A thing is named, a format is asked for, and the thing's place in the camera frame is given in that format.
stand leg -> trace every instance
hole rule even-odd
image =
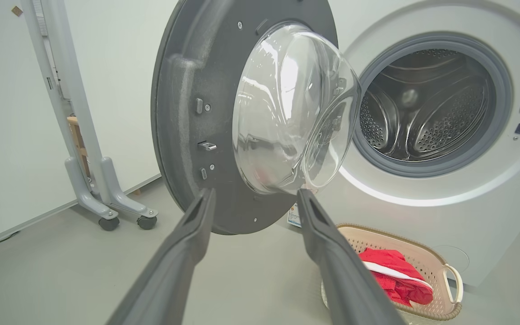
[[[74,192],[78,198],[78,203],[84,208],[101,217],[99,220],[99,226],[101,226],[104,230],[114,230],[120,223],[117,218],[118,212],[108,208],[105,206],[105,204],[96,200],[96,198],[91,195],[84,181],[84,177],[81,173],[77,158],[67,158],[65,160],[65,168],[68,171],[68,176],[70,177],[72,187],[74,187]]]
[[[130,199],[124,194],[120,188],[116,170],[114,169],[114,164],[110,157],[102,158],[101,167],[107,184],[107,190],[109,191],[111,204],[118,208],[134,212],[135,214],[140,214],[140,217],[137,220],[140,228],[145,230],[153,228],[157,221],[157,210],[148,208],[147,206]]]

front-load washing machine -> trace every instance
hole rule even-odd
[[[216,189],[214,232],[307,187],[477,285],[520,231],[520,2],[181,0],[152,124],[180,208]]]

laundry basket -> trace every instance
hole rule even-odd
[[[463,300],[463,281],[460,274],[431,248],[397,235],[355,224],[339,224],[337,227],[356,253],[363,252],[367,247],[400,251],[406,261],[433,287],[433,301],[428,305],[411,302],[413,307],[409,307],[393,302],[406,324],[436,325],[453,319],[460,313],[460,302]],[[447,271],[452,272],[456,279],[457,291],[454,299],[446,279]],[[320,284],[320,290],[322,300],[328,308],[323,283]]]

wheel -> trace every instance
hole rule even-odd
[[[138,226],[140,226],[140,228],[143,230],[150,230],[155,226],[155,222],[157,220],[157,217],[148,218],[145,216],[140,216],[140,218],[138,218]]]
[[[103,230],[112,231],[117,228],[118,224],[120,224],[120,220],[117,217],[113,219],[101,218],[97,223]]]

red clothing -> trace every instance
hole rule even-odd
[[[433,290],[421,274],[398,251],[388,249],[370,249],[367,247],[359,257],[365,262],[376,263],[406,276],[421,280],[400,279],[372,271],[378,284],[388,294],[388,298],[406,306],[411,306],[410,301],[426,305],[433,301]]]

